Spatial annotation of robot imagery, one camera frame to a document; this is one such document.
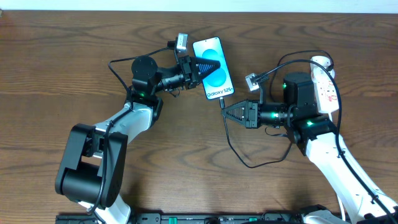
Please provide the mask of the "blue Galaxy smartphone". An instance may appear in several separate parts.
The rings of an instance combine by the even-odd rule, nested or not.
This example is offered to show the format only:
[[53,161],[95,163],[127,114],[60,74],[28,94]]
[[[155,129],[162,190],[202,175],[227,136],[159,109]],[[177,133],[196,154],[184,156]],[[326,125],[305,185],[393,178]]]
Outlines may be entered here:
[[223,46],[219,37],[199,40],[193,43],[193,52],[196,58],[218,63],[199,64],[199,69],[206,77],[202,80],[205,96],[208,100],[232,95],[234,86],[229,73]]

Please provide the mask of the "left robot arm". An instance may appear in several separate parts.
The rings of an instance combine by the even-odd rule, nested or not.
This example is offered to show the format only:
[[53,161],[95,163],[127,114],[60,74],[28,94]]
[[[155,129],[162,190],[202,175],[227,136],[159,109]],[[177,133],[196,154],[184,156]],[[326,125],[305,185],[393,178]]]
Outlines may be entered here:
[[158,120],[156,94],[195,88],[220,68],[216,60],[183,56],[170,68],[142,55],[133,57],[132,85],[123,108],[107,120],[72,127],[55,179],[55,191],[86,208],[84,215],[59,215],[57,223],[128,223],[131,207],[120,196],[127,145]]

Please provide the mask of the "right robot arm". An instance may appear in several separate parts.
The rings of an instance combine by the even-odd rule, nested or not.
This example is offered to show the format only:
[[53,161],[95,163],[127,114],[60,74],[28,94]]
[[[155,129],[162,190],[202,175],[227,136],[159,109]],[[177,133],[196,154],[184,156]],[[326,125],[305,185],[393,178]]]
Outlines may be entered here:
[[388,197],[350,153],[338,125],[318,110],[317,86],[310,74],[284,77],[284,100],[244,100],[222,109],[245,128],[283,126],[292,144],[315,164],[340,198],[351,223],[397,223],[397,202]]

